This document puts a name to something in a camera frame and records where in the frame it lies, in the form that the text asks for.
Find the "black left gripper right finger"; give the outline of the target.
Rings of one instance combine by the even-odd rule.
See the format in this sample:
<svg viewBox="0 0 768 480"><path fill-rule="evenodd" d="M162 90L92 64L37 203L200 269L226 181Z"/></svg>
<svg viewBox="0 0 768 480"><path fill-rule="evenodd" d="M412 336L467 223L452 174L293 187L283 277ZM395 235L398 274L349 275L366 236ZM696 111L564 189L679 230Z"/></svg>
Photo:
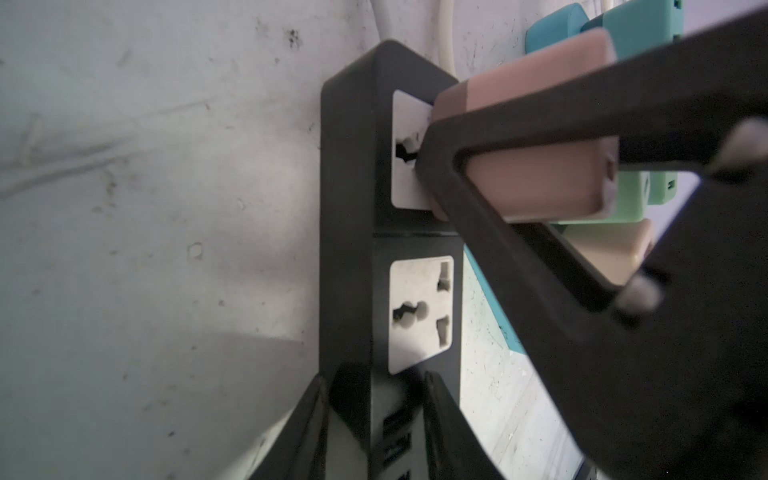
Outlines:
<svg viewBox="0 0 768 480"><path fill-rule="evenodd" d="M437 372L424 375L423 410L430 479L503 479Z"/></svg>

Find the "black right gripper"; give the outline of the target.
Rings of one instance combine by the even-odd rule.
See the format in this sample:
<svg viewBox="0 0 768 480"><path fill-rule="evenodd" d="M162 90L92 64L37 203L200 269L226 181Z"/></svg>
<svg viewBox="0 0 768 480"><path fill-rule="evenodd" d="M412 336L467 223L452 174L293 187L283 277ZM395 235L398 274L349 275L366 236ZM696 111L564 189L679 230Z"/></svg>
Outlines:
<svg viewBox="0 0 768 480"><path fill-rule="evenodd" d="M767 122L729 136L628 282L616 479L767 475Z"/></svg>

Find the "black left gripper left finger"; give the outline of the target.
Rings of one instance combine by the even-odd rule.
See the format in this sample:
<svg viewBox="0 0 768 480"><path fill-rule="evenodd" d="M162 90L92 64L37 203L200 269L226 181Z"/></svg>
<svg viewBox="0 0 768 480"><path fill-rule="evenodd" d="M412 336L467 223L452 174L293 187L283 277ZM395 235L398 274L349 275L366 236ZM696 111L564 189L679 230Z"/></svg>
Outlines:
<svg viewBox="0 0 768 480"><path fill-rule="evenodd" d="M329 411L328 384L317 374L250 479L323 480Z"/></svg>

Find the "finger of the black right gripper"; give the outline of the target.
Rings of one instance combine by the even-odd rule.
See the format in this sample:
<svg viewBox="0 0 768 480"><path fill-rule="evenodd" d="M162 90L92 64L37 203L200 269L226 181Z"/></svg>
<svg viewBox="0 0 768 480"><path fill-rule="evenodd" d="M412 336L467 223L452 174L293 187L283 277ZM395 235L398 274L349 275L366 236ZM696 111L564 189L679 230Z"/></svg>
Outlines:
<svg viewBox="0 0 768 480"><path fill-rule="evenodd" d="M661 82L669 104L666 131L630 112L636 98L608 84L619 63L543 92L564 96L571 113L557 132L616 136L620 163L641 170L706 174L743 121L767 122L767 12L758 9L654 51L662 56ZM483 268L513 329L575 443L595 466L611 474L620 413L618 390L628 384L622 347L630 328L617 301L630 280L614 287L602 279L552 227L509 225L464 173L452 178L449 220Z"/></svg>

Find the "pink usb charger plug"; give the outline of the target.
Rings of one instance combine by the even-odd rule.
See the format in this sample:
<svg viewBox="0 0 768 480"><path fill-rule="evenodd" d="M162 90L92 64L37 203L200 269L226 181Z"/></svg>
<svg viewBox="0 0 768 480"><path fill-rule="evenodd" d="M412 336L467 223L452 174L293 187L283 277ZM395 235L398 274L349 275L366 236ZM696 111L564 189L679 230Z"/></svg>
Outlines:
<svg viewBox="0 0 768 480"><path fill-rule="evenodd" d="M610 34L590 30L441 92L417 163L435 216L462 172L507 223L587 221L613 214L619 140L566 136L564 96L545 91L573 83L617 60Z"/></svg>

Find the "beige pink charger plug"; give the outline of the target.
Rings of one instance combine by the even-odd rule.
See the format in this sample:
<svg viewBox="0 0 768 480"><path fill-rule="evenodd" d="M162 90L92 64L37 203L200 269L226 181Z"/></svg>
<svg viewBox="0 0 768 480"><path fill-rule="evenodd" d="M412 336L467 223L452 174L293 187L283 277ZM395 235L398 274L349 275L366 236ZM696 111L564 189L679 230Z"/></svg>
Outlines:
<svg viewBox="0 0 768 480"><path fill-rule="evenodd" d="M655 245L650 219L635 223L569 225L563 235L615 285L624 285Z"/></svg>

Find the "black power strip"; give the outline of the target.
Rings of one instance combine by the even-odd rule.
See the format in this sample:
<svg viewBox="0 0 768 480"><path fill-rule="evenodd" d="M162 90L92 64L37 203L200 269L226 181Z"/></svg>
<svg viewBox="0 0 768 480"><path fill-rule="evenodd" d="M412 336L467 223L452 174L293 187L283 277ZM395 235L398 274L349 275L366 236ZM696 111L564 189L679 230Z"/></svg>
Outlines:
<svg viewBox="0 0 768 480"><path fill-rule="evenodd" d="M460 394L464 244L414 168L454 84L387 40L321 91L319 370L354 440L330 436L330 479L427 478L423 377Z"/></svg>

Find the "green usb charger plug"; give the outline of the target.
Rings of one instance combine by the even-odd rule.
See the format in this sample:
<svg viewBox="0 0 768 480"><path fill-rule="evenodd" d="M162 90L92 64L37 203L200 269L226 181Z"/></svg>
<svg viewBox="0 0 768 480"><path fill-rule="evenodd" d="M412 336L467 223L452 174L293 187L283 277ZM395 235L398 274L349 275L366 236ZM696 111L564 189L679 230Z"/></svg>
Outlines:
<svg viewBox="0 0 768 480"><path fill-rule="evenodd" d="M626 87L626 96L636 98L630 112L646 126L640 133L650 134L653 128L668 128L669 104L661 82L670 75L662 72L662 56L654 51L667 49L683 33L683 6L680 1L626 1L589 19L579 34L592 29L604 29L613 43L619 66L609 72L610 86ZM663 205L677 192L676 171L621 170L615 212L604 219L575 219L575 224L635 223L645 217L649 205Z"/></svg>

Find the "teal rectangular power strip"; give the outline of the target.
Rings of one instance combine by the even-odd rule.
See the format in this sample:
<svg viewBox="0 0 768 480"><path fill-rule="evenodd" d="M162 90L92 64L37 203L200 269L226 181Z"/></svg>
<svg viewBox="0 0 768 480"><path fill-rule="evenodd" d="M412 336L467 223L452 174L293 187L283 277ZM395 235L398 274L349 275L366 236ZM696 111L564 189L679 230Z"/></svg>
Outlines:
<svg viewBox="0 0 768 480"><path fill-rule="evenodd" d="M551 46L559 41L566 40L572 36L578 35L582 27L589 21L589 18L579 3L566 5L557 11L536 21L526 32L525 53ZM471 265L480 288L485 295L490 306L493 317L509 350L525 355L526 352L516 335L514 329L510 326L507 317L493 293L482 269L478 265L472 252L468 247L465 248L465 254Z"/></svg>

